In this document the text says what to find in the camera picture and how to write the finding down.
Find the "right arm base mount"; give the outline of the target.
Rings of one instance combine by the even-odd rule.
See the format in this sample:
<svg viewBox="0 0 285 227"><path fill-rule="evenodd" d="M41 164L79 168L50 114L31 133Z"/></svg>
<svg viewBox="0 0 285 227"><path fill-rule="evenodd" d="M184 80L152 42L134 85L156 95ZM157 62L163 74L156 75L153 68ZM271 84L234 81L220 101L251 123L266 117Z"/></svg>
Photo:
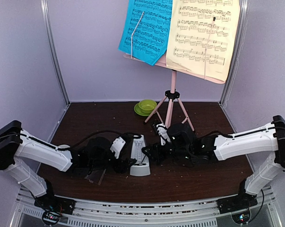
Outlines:
<svg viewBox="0 0 285 227"><path fill-rule="evenodd" d="M239 195L217 200L220 214L230 213L235 224L244 225L251 221L251 207L258 204L255 197L240 197Z"/></svg>

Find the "aluminium front rail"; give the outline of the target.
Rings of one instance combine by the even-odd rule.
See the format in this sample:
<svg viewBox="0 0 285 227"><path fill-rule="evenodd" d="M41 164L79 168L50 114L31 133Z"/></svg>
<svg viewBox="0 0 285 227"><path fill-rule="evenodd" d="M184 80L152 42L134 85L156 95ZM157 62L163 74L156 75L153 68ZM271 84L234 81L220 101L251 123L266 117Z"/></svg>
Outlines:
<svg viewBox="0 0 285 227"><path fill-rule="evenodd" d="M54 227L284 227L271 187L258 194L256 206L222 214L217 200L223 197L165 203L117 203L73 199L72 214L63 214ZM250 211L251 222L237 224L239 214ZM8 227L46 227L42 208L34 206L27 189L21 188Z"/></svg>

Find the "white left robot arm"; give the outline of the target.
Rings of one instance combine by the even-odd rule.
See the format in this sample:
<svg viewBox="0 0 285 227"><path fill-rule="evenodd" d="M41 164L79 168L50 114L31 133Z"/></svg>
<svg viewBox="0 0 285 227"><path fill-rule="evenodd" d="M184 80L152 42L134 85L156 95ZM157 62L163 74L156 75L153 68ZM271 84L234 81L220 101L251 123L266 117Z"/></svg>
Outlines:
<svg viewBox="0 0 285 227"><path fill-rule="evenodd" d="M59 199L54 196L52 184L31 171L22 159L35 160L74 175L88 176L109 166L117 173L124 173L136 161L122 159L121 153L129 142L142 136L130 132L116 134L118 137L113 142L94 132L73 146L56 146L31 135L22 129L20 121L14 120L0 129L0 170L8 172L47 209L54 210L59 206Z"/></svg>

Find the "clear metronome front cover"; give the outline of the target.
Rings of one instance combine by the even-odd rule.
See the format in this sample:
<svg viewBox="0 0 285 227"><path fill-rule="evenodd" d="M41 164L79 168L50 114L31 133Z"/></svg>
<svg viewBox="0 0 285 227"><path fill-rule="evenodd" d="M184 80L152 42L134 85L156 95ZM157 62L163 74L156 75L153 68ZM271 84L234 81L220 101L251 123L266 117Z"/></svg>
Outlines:
<svg viewBox="0 0 285 227"><path fill-rule="evenodd" d="M105 175L105 172L106 169L94 170L89 175L87 175L85 179L88 180L90 183L100 185Z"/></svg>

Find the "white metronome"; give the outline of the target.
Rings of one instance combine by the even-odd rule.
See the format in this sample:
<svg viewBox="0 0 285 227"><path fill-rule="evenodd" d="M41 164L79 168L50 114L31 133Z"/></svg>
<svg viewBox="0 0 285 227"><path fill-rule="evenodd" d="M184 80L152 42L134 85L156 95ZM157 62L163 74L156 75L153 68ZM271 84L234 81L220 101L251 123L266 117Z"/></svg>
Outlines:
<svg viewBox="0 0 285 227"><path fill-rule="evenodd" d="M131 158L136 159L136 163L130 167L131 176L148 176L151 174L149 159L142 152L142 149L146 147L146 142L144 135L141 135L140 138L134 138L131 149Z"/></svg>

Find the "pink music stand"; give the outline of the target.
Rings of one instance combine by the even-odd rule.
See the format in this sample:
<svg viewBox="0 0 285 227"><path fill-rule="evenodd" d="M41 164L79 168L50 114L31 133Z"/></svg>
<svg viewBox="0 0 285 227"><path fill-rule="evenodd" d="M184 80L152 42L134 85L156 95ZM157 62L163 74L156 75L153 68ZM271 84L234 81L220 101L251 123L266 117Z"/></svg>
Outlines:
<svg viewBox="0 0 285 227"><path fill-rule="evenodd" d="M162 98L162 100L159 102L159 104L156 106L156 108L151 112L151 114L144 120L144 124L146 124L150 119L151 117L154 115L154 114L157 114L157 116L159 117L159 120L161 123L164 123L165 126L168 128L171 126L171 120L172 120L172 114L173 114L173 104L174 104L174 101L177 100L177 102L179 103L181 109L182 109L182 112L184 113L184 120L182 121L182 123L185 123L187 122L189 124L189 126L191 127L191 129L193 131L195 131L194 127L193 127L193 124L189 118L189 115L180 99L180 93L176 91L176 78L177 78L177 72L181 72L181 73L185 73L185 74L188 74L188 75L191 75L191 76L194 76L194 77L197 77L197 78L201 78L203 80L207 80L207 81L210 81L210 82L213 82L213 83L216 83L216 84L224 84L225 81L222 81L222 80L219 80L219 79L215 79L215 78L212 78L212 77L208 77L208 76L201 76L201 75L197 75L197 74L193 74L193 73L190 73L188 71L185 71L185 70L181 70L181 69L176 69L176 70L172 70L172 77L171 77L171 88L170 90L167 90L165 91L165 95L164 97ZM166 118L165 118L165 122L163 122L163 119L160 115L160 113L158 112L158 109L159 107L163 104L163 102L168 98L168 107L167 107L167 113L166 113Z"/></svg>

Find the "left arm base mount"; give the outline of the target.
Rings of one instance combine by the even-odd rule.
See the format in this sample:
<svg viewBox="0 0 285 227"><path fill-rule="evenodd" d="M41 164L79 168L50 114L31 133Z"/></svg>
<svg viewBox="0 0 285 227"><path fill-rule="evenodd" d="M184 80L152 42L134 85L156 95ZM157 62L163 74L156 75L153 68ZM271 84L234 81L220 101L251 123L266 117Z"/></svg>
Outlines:
<svg viewBox="0 0 285 227"><path fill-rule="evenodd" d="M48 226L58 224L63 214L71 215L76 202L72 199L54 197L53 200L46 201L41 198L35 198L34 205L44 210L42 221Z"/></svg>

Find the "blue sheet music page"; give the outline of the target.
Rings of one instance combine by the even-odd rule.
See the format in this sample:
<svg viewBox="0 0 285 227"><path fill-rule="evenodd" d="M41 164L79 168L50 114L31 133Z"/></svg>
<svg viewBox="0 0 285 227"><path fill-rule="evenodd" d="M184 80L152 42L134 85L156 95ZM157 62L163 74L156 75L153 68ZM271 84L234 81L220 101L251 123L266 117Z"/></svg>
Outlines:
<svg viewBox="0 0 285 227"><path fill-rule="evenodd" d="M130 0L119 50L151 66L168 45L172 0Z"/></svg>

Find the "yellow sheet music page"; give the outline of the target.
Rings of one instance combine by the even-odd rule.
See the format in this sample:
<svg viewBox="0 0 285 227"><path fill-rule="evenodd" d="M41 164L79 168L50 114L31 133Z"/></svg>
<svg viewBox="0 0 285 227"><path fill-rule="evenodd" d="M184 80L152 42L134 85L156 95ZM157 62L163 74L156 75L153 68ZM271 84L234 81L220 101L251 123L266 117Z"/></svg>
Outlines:
<svg viewBox="0 0 285 227"><path fill-rule="evenodd" d="M240 11L238 0L174 0L166 66L225 83Z"/></svg>

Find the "green bowl with saucer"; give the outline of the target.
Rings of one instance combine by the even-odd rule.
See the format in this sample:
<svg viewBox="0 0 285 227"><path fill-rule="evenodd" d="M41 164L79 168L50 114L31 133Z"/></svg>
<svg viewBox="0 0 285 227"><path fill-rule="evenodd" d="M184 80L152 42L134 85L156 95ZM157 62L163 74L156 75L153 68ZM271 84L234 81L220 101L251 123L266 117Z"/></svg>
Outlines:
<svg viewBox="0 0 285 227"><path fill-rule="evenodd" d="M145 99L134 106L134 112L140 116L149 116L157 107L157 102L150 99Z"/></svg>

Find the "white and dark bowl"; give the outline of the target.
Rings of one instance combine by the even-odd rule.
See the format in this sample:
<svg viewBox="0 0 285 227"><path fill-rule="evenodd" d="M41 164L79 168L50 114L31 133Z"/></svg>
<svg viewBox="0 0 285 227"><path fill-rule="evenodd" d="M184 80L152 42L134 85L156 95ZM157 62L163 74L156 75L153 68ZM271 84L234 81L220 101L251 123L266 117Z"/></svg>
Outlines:
<svg viewBox="0 0 285 227"><path fill-rule="evenodd" d="M60 145L60 146L58 146L58 148L57 149L69 149L69 145L65 145L65 144L63 144L63 145Z"/></svg>

